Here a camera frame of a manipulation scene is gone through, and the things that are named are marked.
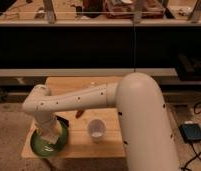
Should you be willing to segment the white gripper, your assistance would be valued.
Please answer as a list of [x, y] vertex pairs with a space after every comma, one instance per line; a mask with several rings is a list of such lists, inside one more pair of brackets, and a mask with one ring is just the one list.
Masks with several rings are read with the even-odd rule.
[[60, 136], [60, 128], [58, 126], [54, 126], [50, 130], [40, 130], [39, 135], [43, 140], [46, 140], [51, 144], [55, 144]]

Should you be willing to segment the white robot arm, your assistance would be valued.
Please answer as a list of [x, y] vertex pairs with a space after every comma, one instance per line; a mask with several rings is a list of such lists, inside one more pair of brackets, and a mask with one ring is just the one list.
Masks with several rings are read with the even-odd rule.
[[174, 136], [162, 91], [149, 75], [134, 72], [117, 83], [52, 96], [35, 86], [23, 103], [25, 113], [48, 134], [59, 111], [114, 107], [119, 115], [129, 171], [180, 171]]

